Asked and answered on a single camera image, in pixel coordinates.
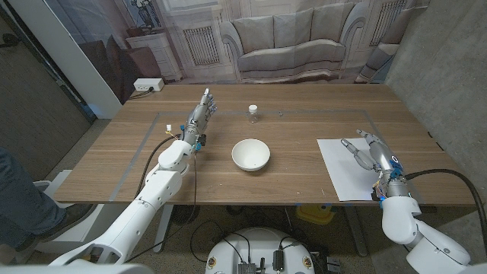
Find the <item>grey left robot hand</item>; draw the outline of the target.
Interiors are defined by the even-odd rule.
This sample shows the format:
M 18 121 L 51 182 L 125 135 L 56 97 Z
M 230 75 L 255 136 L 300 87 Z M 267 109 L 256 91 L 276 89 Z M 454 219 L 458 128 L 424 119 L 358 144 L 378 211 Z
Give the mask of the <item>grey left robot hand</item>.
M 185 141 L 190 145 L 195 145 L 200 135 L 205 132 L 212 114 L 217 109 L 213 95 L 210 93 L 210 89 L 206 88 L 200 102 L 188 115 L 180 140 Z

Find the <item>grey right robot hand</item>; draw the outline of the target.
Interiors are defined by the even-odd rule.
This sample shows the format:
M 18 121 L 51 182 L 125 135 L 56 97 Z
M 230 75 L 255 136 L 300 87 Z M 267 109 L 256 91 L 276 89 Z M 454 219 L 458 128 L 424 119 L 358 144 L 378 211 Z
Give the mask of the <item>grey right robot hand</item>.
M 381 139 L 360 129 L 357 130 L 357 133 L 368 143 L 370 156 L 367 156 L 346 139 L 341 139 L 340 142 L 353 154 L 354 159 L 362 168 L 383 172 L 384 174 L 392 173 L 392 177 L 403 175 L 403 166 L 398 157 Z

